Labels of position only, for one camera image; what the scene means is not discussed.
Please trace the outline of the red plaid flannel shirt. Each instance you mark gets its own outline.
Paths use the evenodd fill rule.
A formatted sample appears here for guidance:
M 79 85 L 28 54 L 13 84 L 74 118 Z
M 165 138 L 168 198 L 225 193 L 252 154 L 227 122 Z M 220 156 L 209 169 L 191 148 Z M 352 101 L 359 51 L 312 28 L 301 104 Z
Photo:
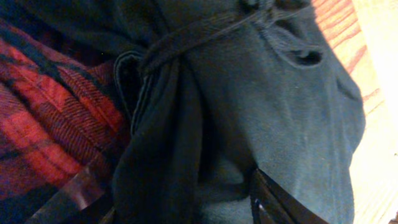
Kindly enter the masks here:
M 24 223 L 84 168 L 112 175 L 129 131 L 113 61 L 1 21 L 1 222 Z

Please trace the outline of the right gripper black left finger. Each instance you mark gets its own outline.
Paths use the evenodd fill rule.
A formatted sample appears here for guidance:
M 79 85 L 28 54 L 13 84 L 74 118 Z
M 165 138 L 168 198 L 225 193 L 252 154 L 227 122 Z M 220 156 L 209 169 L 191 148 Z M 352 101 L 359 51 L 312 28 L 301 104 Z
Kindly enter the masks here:
M 84 168 L 38 209 L 28 224 L 112 223 L 111 178 Z

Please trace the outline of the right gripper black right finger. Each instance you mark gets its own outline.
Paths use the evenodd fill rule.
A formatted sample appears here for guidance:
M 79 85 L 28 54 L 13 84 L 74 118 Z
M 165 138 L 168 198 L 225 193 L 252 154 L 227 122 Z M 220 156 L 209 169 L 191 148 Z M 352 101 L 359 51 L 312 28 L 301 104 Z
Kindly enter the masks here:
M 254 224 L 327 224 L 260 169 L 252 173 L 250 199 Z

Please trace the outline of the dark navy garment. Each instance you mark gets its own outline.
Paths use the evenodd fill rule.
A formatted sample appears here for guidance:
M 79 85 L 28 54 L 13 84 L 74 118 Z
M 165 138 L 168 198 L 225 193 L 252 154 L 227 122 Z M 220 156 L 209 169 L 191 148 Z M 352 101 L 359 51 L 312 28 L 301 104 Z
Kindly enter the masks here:
M 363 101 L 310 1 L 2 1 L 2 20 L 113 61 L 129 135 L 112 223 L 254 223 L 256 169 L 353 222 Z

